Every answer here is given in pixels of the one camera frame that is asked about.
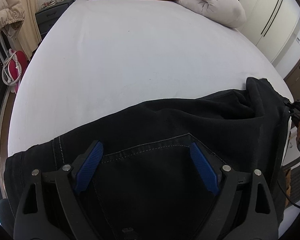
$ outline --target mattress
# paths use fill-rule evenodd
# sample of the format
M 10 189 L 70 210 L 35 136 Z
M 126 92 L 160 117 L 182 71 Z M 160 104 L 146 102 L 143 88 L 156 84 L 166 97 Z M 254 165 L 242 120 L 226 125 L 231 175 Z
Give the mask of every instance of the mattress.
M 9 156 L 146 100 L 199 98 L 281 76 L 240 32 L 171 1 L 76 0 L 37 49 L 13 107 Z

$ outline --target metal screw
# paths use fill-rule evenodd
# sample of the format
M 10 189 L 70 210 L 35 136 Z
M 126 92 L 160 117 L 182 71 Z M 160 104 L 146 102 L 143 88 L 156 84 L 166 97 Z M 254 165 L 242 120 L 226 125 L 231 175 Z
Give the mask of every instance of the metal screw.
M 223 166 L 222 166 L 222 169 L 223 169 L 224 171 L 231 171 L 231 167 L 230 167 L 229 165 L 223 165 Z
M 63 165 L 62 169 L 63 171 L 69 171 L 71 169 L 71 165 L 69 164 Z
M 32 176 L 37 176 L 39 174 L 39 170 L 38 169 L 35 169 L 31 172 Z
M 257 176 L 260 176 L 262 173 L 261 173 L 261 170 L 256 169 L 256 170 L 254 170 L 254 174 L 256 174 Z

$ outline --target puffer jacket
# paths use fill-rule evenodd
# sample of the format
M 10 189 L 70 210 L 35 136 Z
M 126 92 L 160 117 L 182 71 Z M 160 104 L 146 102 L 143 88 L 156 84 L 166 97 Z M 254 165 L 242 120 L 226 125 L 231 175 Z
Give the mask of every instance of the puffer jacket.
M 18 35 L 25 19 L 21 0 L 0 0 L 0 30 L 11 38 Z

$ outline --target blue gripper pad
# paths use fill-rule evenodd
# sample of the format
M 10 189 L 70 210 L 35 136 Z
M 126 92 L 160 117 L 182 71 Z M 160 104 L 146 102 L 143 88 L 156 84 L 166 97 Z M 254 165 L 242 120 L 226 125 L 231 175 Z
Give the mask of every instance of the blue gripper pad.
M 220 191 L 217 175 L 196 143 L 190 145 L 190 156 L 207 190 L 217 195 Z
M 103 145 L 98 142 L 95 147 L 91 150 L 89 156 L 86 158 L 85 162 L 82 164 L 76 176 L 76 184 L 74 191 L 79 194 L 80 192 L 87 189 L 90 180 L 94 172 L 99 165 L 99 162 L 103 155 Z

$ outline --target nightstand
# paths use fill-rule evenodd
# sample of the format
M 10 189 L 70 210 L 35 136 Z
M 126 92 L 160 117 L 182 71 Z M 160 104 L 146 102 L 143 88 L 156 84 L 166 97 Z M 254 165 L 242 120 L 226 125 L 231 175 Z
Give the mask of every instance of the nightstand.
M 35 18 L 39 27 L 41 38 L 43 39 L 60 16 L 68 9 L 74 0 L 64 0 L 55 5 L 45 7 L 36 12 Z

